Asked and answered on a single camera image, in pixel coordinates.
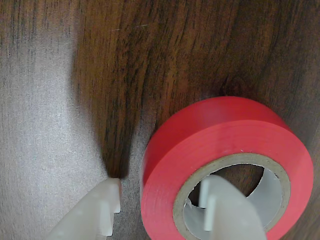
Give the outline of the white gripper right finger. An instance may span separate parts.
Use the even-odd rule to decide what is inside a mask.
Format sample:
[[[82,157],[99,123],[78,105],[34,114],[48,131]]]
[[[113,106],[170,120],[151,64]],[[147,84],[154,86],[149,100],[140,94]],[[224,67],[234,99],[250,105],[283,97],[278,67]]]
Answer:
[[[204,209],[203,240],[265,240],[260,217],[245,195],[229,181],[209,175],[200,183]]]

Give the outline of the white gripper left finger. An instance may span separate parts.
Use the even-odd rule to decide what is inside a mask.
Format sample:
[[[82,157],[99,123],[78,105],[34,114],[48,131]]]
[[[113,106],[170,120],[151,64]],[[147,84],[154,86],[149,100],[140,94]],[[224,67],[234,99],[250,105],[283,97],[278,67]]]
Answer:
[[[51,230],[47,240],[105,240],[121,211],[121,181],[107,178],[89,191]]]

